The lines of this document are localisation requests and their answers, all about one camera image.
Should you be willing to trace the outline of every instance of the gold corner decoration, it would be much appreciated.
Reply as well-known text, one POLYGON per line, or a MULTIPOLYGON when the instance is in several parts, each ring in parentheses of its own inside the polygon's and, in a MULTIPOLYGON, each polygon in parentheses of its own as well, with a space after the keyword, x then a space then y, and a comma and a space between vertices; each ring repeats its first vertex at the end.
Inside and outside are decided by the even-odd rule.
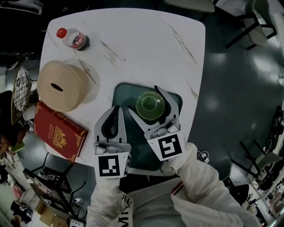
POLYGON ((74 162, 74 161, 75 161, 75 158, 76 158, 76 155, 73 154, 71 158, 68 158, 68 160, 70 160, 71 162, 74 162))
POLYGON ((78 136, 77 134, 75 134, 75 136, 77 138, 76 145, 77 145, 77 147, 79 147, 80 146, 81 137, 78 136))
POLYGON ((37 112, 41 109, 41 107, 39 105, 36 105, 36 110, 35 110, 35 114, 37 114, 37 112))
POLYGON ((63 148, 63 146, 67 144, 64 136, 66 135, 62 132, 62 129, 56 126, 54 130, 53 144, 58 148, 63 148))

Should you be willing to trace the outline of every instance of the white desk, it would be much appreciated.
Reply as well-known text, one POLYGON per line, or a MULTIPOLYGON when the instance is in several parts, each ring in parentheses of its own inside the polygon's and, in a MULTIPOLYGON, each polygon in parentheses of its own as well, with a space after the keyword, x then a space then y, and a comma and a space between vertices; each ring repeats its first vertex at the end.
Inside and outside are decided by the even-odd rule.
MULTIPOLYGON (((95 99, 64 113, 89 130, 76 162, 94 165, 94 126, 112 104, 121 82, 138 83, 179 94, 183 100, 181 129, 187 141, 197 105, 205 50, 205 27, 166 12, 109 8, 75 13, 51 21, 44 39, 40 68, 50 60, 89 70, 99 89, 95 99), (56 37, 59 28, 77 28, 91 46, 74 51, 56 37)), ((62 157, 47 145, 51 154, 62 157)))

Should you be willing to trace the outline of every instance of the plastic bottle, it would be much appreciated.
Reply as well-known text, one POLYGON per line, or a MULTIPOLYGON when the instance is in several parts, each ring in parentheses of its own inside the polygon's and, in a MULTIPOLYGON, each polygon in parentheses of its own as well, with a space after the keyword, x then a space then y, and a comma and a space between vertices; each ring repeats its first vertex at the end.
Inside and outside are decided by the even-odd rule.
POLYGON ((67 30, 62 27, 57 31, 56 36, 62 39, 65 46, 76 50, 83 50, 90 45, 89 38, 76 28, 67 30))

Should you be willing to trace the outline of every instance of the black oval hole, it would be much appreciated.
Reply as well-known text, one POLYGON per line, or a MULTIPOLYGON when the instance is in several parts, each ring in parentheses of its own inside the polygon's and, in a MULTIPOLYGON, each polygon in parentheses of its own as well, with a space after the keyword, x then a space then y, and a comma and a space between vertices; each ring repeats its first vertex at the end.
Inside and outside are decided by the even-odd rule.
POLYGON ((63 91, 61 87, 59 87, 58 85, 51 83, 51 86, 53 86, 55 89, 63 91))

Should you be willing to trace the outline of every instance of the green bowl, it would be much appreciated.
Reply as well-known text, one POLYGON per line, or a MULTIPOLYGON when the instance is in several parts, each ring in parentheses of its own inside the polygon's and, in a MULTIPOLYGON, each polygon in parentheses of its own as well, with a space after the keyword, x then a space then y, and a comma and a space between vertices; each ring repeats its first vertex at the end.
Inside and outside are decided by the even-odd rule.
POLYGON ((138 98, 136 110, 140 117, 153 121, 165 111, 165 101, 157 92, 149 91, 138 98))

